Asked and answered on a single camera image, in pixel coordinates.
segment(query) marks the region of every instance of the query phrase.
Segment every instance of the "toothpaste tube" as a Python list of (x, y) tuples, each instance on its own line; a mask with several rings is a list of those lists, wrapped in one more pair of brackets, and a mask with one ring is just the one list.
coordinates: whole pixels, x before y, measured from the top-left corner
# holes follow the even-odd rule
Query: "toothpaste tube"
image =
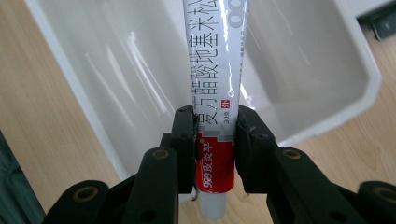
[(184, 0), (193, 111), (198, 117), (196, 183), (201, 211), (224, 215), (233, 188), (234, 133), (248, 0)]

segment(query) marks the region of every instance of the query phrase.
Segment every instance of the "white container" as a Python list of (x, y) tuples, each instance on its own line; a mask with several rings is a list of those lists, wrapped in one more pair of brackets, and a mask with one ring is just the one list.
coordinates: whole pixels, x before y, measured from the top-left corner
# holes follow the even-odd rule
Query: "white container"
[[(182, 1), (26, 3), (118, 174), (135, 174), (191, 104)], [(251, 0), (240, 103), (281, 146), (354, 118), (380, 80), (343, 0)]]

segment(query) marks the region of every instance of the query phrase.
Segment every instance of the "screw hole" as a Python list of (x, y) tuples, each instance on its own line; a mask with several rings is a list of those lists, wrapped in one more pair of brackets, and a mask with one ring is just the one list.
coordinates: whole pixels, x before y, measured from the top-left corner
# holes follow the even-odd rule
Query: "screw hole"
[(267, 138), (267, 137), (268, 137), (268, 134), (260, 133), (260, 134), (258, 135), (258, 137), (259, 137), (259, 138)]
[(376, 187), (374, 188), (374, 193), (389, 203), (396, 203), (396, 190)]
[(181, 137), (181, 138), (188, 138), (189, 135), (188, 135), (187, 133), (182, 133), (182, 134), (180, 135), (180, 137)]
[(156, 217), (155, 211), (146, 210), (146, 211), (142, 212), (142, 214), (140, 214), (140, 221), (142, 221), (143, 223), (148, 223), (148, 222), (154, 220), (155, 217)]
[(91, 199), (93, 199), (98, 193), (98, 188), (94, 186), (87, 186), (81, 189), (78, 189), (73, 194), (73, 200), (76, 203), (85, 203)]
[(164, 149), (158, 149), (152, 153), (152, 156), (158, 160), (162, 160), (169, 156), (169, 152)]
[(284, 150), (283, 155), (293, 160), (298, 160), (301, 158), (301, 154), (298, 151), (292, 149)]
[(337, 211), (330, 211), (329, 216), (334, 221), (337, 221), (337, 222), (346, 222), (347, 221), (347, 217), (344, 214), (337, 212)]

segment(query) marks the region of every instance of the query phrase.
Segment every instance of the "wooden surface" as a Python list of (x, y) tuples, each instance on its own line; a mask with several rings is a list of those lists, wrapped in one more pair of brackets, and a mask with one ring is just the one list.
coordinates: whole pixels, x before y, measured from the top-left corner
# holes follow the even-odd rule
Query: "wooden surface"
[(22, 0), (0, 0), (0, 129), (45, 211), (82, 180), (119, 182)]
[[(298, 146), (354, 191), (366, 180), (396, 185), (396, 37), (366, 37), (383, 75), (375, 105)], [(80, 180), (119, 181), (22, 0), (0, 0), (0, 78), (0, 129), (46, 211)], [(265, 196), (247, 196), (237, 179), (223, 219), (205, 220), (198, 203), (183, 203), (179, 223), (272, 221)]]

